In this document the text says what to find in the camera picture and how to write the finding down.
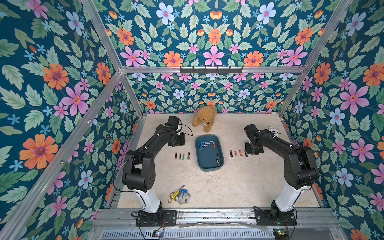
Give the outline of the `teal plastic storage tray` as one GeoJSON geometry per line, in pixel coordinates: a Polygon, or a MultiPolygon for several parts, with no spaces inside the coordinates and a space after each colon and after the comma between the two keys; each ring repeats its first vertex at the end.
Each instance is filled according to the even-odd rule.
{"type": "Polygon", "coordinates": [[[220,140],[215,135],[199,136],[195,140],[197,163],[203,172],[219,170],[225,163],[220,140]]]}

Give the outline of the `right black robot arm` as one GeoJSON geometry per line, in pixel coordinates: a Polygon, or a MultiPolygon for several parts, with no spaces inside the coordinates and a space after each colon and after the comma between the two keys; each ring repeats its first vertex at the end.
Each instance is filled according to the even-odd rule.
{"type": "Polygon", "coordinates": [[[247,125],[244,131],[249,139],[245,143],[246,154],[259,155],[264,153],[264,148],[268,148],[284,160],[286,183],[271,203],[271,214],[282,216],[292,213],[301,193],[309,191],[320,177],[313,150],[293,145],[270,130],[258,130],[254,124],[247,125]]]}

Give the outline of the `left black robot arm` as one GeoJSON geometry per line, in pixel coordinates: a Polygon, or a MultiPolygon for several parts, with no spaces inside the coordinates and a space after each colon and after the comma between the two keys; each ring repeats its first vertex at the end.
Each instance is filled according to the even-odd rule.
{"type": "Polygon", "coordinates": [[[122,183],[139,195],[142,210],[146,214],[158,214],[162,203],[151,190],[156,179],[155,158],[160,150],[168,145],[178,147],[185,145],[186,137],[181,132],[182,124],[178,117],[170,116],[168,121],[156,127],[149,140],[136,150],[130,150],[125,155],[122,164],[122,183]]]}

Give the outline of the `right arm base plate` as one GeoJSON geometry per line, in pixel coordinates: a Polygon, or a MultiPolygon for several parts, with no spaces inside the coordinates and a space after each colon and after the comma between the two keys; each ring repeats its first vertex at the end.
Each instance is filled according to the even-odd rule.
{"type": "Polygon", "coordinates": [[[258,226],[295,226],[297,224],[295,210],[281,212],[277,207],[261,209],[256,206],[253,209],[258,226]]]}

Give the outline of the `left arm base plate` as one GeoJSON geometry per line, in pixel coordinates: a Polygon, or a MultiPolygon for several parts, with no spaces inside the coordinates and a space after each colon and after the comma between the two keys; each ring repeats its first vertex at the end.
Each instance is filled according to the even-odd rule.
{"type": "Polygon", "coordinates": [[[132,213],[137,227],[172,227],[176,225],[177,215],[175,210],[161,210],[154,214],[142,210],[132,213]]]}

